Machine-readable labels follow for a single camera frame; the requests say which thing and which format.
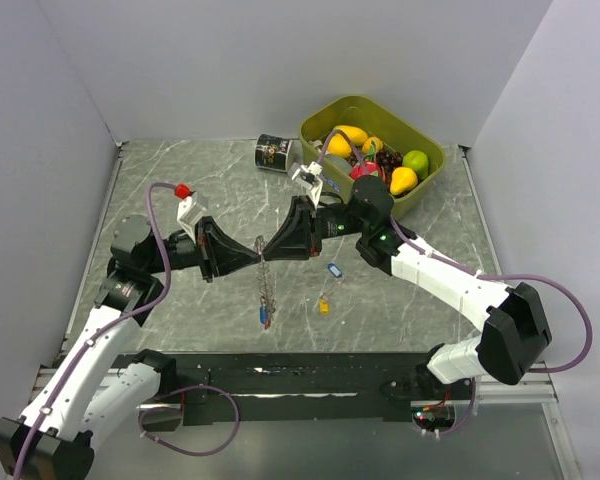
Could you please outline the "round metal key ring disc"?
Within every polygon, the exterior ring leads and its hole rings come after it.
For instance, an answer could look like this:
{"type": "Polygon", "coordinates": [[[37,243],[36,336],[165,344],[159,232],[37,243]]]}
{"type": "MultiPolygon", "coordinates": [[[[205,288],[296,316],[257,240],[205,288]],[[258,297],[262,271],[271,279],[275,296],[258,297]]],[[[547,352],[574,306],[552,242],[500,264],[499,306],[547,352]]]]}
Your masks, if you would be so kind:
{"type": "Polygon", "coordinates": [[[264,237],[262,235],[257,236],[254,242],[254,249],[259,256],[256,278],[258,281],[260,303],[261,306],[265,309],[267,315],[269,317],[272,317],[275,313],[276,307],[271,271],[268,262],[264,258],[265,246],[266,241],[264,237]]]}

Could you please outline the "yellow tag key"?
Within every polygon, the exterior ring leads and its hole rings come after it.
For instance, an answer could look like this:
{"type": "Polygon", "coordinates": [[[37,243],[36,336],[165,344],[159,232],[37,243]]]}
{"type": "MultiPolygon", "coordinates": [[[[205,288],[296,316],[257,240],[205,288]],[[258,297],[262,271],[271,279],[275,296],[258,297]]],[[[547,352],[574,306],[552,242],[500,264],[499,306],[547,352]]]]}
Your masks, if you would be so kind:
{"type": "Polygon", "coordinates": [[[331,298],[333,295],[334,295],[334,291],[329,292],[329,293],[322,293],[319,297],[319,301],[318,301],[319,312],[324,316],[329,315],[331,312],[331,298]]]}

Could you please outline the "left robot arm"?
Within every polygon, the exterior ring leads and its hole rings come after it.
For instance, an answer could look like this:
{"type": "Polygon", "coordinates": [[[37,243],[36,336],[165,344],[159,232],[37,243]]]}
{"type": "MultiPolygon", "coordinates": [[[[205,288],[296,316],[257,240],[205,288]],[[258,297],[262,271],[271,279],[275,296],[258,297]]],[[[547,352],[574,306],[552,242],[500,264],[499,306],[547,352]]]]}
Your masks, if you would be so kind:
{"type": "Polygon", "coordinates": [[[96,449],[143,401],[165,402],[178,388],[174,358],[144,350],[121,379],[97,391],[121,347],[167,295],[175,270],[228,275],[260,259],[209,217],[163,238],[152,218],[116,227],[108,274],[88,320],[51,380],[17,419],[0,419],[0,462],[14,479],[83,479],[96,449]]]}

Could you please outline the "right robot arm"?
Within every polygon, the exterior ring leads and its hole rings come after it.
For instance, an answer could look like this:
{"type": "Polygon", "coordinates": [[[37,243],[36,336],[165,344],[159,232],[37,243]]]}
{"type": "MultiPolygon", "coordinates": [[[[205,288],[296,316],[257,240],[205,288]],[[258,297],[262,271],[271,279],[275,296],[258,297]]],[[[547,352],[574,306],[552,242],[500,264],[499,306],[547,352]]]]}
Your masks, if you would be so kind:
{"type": "Polygon", "coordinates": [[[355,180],[345,204],[319,207],[307,196],[295,196],[263,257],[307,260],[321,252],[323,240],[357,235],[356,249],[368,265],[427,291],[480,333],[428,352],[416,376],[424,396],[439,398],[452,383],[482,375],[518,384],[551,342],[538,292],[526,283],[511,287],[452,266],[422,238],[392,224],[392,208],[384,181],[371,175],[355,180]]]}

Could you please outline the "blue tag loose key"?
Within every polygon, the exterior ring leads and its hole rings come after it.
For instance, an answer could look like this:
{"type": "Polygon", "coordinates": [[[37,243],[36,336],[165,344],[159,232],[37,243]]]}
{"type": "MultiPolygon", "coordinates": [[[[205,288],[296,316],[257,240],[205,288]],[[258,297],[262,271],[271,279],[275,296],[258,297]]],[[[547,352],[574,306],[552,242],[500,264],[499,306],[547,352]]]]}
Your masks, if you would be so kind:
{"type": "Polygon", "coordinates": [[[335,263],[329,263],[327,269],[335,278],[341,278],[343,276],[342,270],[335,263]]]}

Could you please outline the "black printed paper cup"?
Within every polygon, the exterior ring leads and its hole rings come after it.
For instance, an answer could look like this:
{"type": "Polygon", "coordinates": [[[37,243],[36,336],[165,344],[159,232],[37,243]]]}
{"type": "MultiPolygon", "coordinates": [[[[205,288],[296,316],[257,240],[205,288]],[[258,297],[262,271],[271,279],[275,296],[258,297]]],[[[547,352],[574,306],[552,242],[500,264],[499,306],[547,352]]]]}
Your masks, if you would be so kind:
{"type": "Polygon", "coordinates": [[[293,139],[261,134],[255,144],[255,166],[262,170],[287,173],[293,163],[293,147],[293,139]]]}

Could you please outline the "red dragon fruit toy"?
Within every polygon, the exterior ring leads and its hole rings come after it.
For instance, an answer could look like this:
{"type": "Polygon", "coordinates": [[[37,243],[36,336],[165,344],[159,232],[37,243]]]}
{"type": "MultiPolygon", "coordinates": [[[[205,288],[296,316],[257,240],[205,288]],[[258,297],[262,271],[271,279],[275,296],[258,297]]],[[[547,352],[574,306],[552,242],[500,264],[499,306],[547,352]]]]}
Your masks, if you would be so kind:
{"type": "Polygon", "coordinates": [[[371,175],[373,177],[378,177],[381,180],[384,179],[384,170],[383,168],[376,162],[377,153],[372,155],[357,155],[355,156],[356,163],[352,166],[352,170],[349,172],[349,177],[352,180],[357,180],[358,178],[366,175],[371,175]]]}

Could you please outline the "yellow lemon toy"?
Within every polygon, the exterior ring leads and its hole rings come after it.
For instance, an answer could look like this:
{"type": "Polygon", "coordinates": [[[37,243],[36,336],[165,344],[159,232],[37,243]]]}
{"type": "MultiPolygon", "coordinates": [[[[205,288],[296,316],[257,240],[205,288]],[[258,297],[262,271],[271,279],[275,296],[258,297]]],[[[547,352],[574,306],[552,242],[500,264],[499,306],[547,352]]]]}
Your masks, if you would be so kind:
{"type": "Polygon", "coordinates": [[[352,148],[349,142],[340,134],[334,135],[326,144],[327,152],[342,158],[347,158],[352,154],[352,148]]]}

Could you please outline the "yellow mango toy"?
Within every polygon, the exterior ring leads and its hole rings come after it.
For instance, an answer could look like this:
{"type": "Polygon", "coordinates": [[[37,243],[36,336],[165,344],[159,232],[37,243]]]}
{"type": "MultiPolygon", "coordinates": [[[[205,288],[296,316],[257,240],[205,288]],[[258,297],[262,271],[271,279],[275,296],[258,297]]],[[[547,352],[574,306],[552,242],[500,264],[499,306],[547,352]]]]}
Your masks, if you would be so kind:
{"type": "Polygon", "coordinates": [[[361,147],[369,138],[369,135],[361,128],[351,125],[336,125],[335,130],[340,130],[352,141],[356,147],[361,147]]]}

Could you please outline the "dark grapes toy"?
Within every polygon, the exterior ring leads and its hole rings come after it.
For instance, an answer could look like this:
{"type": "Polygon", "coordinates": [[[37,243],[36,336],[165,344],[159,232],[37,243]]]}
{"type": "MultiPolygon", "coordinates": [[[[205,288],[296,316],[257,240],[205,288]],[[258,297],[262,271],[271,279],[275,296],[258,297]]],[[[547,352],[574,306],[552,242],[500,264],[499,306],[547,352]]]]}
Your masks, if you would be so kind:
{"type": "Polygon", "coordinates": [[[403,157],[398,153],[390,150],[381,150],[377,152],[376,162],[384,170],[384,181],[389,183],[391,181],[392,172],[402,166],[403,157]]]}

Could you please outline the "orange fruit toy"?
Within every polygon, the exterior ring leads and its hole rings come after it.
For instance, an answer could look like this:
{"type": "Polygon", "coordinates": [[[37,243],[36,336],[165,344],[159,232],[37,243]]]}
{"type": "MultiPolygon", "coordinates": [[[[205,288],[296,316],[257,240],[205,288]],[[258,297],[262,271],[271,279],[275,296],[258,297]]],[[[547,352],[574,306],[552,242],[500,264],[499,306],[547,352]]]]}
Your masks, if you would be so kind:
{"type": "Polygon", "coordinates": [[[383,149],[383,146],[384,144],[379,138],[371,136],[366,139],[366,141],[361,147],[361,150],[365,155],[372,155],[381,151],[383,149]]]}

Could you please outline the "yellow pear toy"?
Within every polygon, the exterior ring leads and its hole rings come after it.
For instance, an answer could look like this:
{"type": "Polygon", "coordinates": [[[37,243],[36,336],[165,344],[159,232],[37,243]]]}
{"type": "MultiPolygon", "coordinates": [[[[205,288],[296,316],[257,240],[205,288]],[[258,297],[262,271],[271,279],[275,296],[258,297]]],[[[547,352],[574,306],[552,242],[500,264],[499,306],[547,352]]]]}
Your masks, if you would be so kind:
{"type": "Polygon", "coordinates": [[[391,176],[390,194],[401,196],[413,190],[419,183],[416,172],[409,167],[397,167],[391,176]]]}

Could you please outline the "green apple toy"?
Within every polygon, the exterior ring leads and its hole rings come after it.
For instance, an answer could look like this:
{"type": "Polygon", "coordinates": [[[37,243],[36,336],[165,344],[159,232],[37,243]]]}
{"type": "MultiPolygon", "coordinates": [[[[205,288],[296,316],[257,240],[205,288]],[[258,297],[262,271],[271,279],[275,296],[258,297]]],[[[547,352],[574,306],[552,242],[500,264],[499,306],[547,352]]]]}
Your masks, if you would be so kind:
{"type": "Polygon", "coordinates": [[[411,150],[403,157],[402,166],[412,169],[420,181],[429,176],[429,157],[420,150],[411,150]]]}

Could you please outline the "green plastic bin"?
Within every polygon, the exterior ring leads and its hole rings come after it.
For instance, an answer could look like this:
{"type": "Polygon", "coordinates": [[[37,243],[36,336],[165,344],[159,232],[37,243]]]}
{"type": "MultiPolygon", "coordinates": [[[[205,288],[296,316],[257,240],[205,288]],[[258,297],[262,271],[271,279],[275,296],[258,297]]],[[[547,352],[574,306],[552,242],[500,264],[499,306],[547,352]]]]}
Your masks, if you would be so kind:
{"type": "Polygon", "coordinates": [[[325,188],[348,199],[353,182],[369,173],[384,180],[394,198],[393,215],[415,208],[446,166],[441,147],[373,100],[349,95],[304,120],[299,129],[306,164],[327,148],[325,188]]]}

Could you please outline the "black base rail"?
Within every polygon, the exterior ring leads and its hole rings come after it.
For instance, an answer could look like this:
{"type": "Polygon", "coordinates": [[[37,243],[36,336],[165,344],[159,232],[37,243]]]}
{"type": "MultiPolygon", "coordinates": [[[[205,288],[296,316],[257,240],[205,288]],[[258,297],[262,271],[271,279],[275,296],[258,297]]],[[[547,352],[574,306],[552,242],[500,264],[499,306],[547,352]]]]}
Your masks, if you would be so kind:
{"type": "Polygon", "coordinates": [[[216,422],[379,418],[409,422],[418,403],[468,400],[468,379],[445,385],[426,373],[425,353],[121,354],[116,368],[139,360],[168,364],[163,387],[180,401],[186,426],[216,422]]]}

